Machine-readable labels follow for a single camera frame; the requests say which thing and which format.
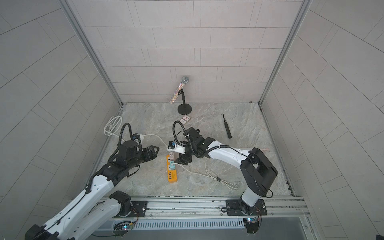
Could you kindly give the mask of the orange power strip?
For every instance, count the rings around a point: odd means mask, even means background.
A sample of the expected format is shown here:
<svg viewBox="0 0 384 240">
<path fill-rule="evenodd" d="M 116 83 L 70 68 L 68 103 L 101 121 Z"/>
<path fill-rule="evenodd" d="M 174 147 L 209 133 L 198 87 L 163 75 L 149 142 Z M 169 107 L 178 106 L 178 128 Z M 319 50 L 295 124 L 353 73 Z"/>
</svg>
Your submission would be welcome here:
<svg viewBox="0 0 384 240">
<path fill-rule="evenodd" d="M 167 176 L 168 176 L 168 182 L 169 183 L 175 183 L 175 182 L 177 182 L 178 181 L 178 178 L 177 178 L 177 170 L 175 169 L 175 170 L 173 170 L 173 171 L 169 171 L 168 170 L 168 156 L 169 155 L 167 155 Z"/>
</svg>

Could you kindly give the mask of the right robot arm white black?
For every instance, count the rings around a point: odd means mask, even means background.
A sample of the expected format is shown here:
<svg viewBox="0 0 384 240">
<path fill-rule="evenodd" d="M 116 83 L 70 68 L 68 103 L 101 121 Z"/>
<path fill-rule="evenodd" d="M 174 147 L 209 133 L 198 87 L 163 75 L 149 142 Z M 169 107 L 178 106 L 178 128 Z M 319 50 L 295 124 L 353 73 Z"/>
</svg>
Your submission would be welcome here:
<svg viewBox="0 0 384 240">
<path fill-rule="evenodd" d="M 247 183 L 239 199 L 240 211 L 245 215 L 256 213 L 256 203 L 267 193 L 275 181 L 278 171 L 262 150 L 235 149 L 213 138 L 203 138 L 195 128 L 186 129 L 180 121 L 172 126 L 174 141 L 168 146 L 169 152 L 179 153 L 176 164 L 187 166 L 193 157 L 216 159 L 238 168 Z"/>
</svg>

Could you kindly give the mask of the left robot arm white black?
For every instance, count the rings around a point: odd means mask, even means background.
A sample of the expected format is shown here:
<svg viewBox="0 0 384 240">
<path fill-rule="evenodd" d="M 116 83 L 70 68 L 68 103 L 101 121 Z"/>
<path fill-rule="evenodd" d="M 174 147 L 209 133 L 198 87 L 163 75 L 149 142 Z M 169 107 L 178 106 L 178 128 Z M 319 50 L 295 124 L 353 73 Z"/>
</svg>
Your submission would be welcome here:
<svg viewBox="0 0 384 240">
<path fill-rule="evenodd" d="M 90 177 L 86 188 L 45 224 L 27 230 L 26 240 L 85 240 L 112 217 L 129 215 L 131 197 L 121 191 L 114 192 L 99 209 L 93 207 L 122 179 L 131 176 L 131 169 L 157 158 L 159 147 L 143 148 L 139 134 L 130 133 L 130 140 L 122 141 L 125 128 L 130 127 L 129 123 L 122 125 L 116 150 Z"/>
</svg>

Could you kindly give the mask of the black electric toothbrush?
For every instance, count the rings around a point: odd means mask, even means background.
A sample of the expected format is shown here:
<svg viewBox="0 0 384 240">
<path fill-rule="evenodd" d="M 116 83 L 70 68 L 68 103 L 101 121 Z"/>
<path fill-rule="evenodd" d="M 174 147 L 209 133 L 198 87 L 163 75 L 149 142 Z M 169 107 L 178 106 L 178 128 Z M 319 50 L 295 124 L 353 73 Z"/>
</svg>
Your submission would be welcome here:
<svg viewBox="0 0 384 240">
<path fill-rule="evenodd" d="M 231 133 L 231 130 L 229 128 L 229 124 L 226 121 L 224 114 L 222 114 L 222 116 L 223 116 L 223 120 L 224 120 L 224 125 L 225 125 L 227 136 L 228 136 L 229 139 L 231 139 L 232 138 L 232 133 Z"/>
</svg>

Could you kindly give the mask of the teal charger adapter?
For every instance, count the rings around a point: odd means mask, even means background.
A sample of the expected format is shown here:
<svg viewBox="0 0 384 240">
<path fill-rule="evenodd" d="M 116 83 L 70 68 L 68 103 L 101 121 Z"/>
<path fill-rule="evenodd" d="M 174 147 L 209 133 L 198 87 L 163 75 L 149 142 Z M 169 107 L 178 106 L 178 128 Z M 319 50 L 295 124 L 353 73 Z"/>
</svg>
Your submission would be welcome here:
<svg viewBox="0 0 384 240">
<path fill-rule="evenodd" d="M 173 170 L 175 170 L 176 168 L 175 168 L 175 163 L 174 163 L 174 161 L 169 161 L 168 162 L 168 170 L 169 171 L 173 171 Z"/>
</svg>

